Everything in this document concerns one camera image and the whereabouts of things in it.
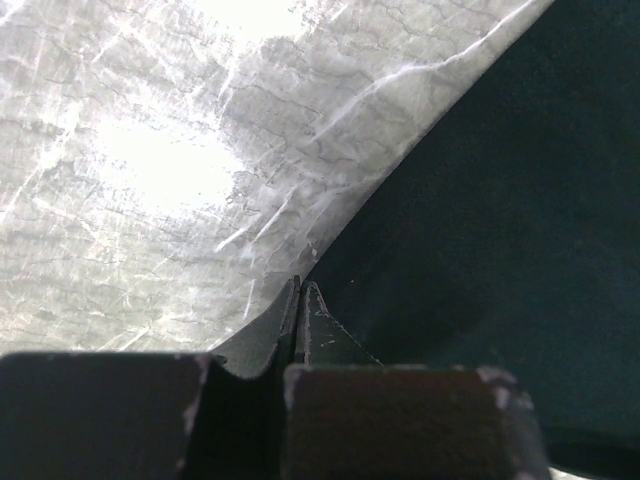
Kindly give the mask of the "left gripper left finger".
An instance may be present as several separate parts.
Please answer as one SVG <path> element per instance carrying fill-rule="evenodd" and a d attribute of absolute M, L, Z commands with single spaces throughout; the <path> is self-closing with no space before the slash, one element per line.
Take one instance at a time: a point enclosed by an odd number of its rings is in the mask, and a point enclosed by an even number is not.
<path fill-rule="evenodd" d="M 261 314 L 214 349 L 214 358 L 238 378 L 262 376 L 280 353 L 292 351 L 299 301 L 300 277 L 293 276 Z"/>

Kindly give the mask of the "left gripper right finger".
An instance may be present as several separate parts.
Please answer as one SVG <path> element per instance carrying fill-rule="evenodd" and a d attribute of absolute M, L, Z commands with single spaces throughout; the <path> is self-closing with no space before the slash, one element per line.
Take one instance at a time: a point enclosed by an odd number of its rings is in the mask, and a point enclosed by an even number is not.
<path fill-rule="evenodd" d="M 382 366 L 331 315 L 319 286 L 313 281 L 305 281 L 302 285 L 294 362 L 306 365 Z"/>

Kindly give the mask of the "black t-shirt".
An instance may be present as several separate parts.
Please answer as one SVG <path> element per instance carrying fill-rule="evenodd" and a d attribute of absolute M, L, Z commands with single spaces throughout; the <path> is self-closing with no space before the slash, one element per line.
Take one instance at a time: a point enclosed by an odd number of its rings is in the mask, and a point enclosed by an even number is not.
<path fill-rule="evenodd" d="M 637 478 L 638 3 L 553 3 L 309 277 L 381 362 L 504 368 L 554 466 Z"/>

